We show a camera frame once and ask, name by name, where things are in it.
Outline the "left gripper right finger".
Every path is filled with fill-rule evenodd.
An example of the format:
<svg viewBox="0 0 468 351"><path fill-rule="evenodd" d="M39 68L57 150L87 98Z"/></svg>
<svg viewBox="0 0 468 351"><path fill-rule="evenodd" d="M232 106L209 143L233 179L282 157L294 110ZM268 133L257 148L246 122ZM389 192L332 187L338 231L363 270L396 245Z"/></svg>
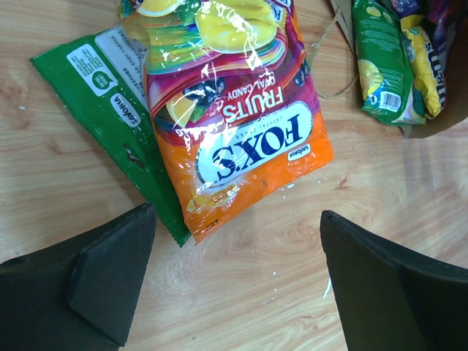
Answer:
<svg viewBox="0 0 468 351"><path fill-rule="evenodd" d="M467 270L323 211L320 237L349 350L466 350Z"/></svg>

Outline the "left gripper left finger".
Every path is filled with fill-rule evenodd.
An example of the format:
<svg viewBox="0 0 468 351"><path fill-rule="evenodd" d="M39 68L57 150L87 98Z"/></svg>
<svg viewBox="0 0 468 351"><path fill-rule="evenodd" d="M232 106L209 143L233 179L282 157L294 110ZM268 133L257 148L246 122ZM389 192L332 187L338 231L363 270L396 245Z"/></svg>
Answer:
<svg viewBox="0 0 468 351"><path fill-rule="evenodd" d="M156 232L150 203L1 264L2 350L124 347Z"/></svg>

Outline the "red paper bag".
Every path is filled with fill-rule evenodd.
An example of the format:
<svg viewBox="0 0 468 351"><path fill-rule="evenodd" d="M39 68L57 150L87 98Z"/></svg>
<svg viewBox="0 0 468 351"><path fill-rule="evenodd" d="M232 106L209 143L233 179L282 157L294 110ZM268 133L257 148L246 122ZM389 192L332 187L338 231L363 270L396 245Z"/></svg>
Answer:
<svg viewBox="0 0 468 351"><path fill-rule="evenodd" d="M357 59L362 111L405 137L467 117L466 1L332 1Z"/></svg>

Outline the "green Fox's spring tea bag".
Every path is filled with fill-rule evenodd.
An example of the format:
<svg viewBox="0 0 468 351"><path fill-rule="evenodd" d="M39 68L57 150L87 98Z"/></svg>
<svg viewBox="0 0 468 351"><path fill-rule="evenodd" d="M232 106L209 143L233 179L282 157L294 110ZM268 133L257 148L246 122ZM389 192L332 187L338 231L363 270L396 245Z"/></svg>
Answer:
<svg viewBox="0 0 468 351"><path fill-rule="evenodd" d="M72 117L101 145L179 246L191 233L165 169L143 89L146 49L121 25L57 45L30 62Z"/></svg>

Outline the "orange Fox's fruits candy bag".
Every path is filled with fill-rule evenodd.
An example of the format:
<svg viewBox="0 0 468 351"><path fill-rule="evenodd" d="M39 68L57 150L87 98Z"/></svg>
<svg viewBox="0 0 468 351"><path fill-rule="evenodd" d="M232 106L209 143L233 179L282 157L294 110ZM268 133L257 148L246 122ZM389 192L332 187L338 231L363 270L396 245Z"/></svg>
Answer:
<svg viewBox="0 0 468 351"><path fill-rule="evenodd" d="M292 1L119 1L196 241L333 158Z"/></svg>

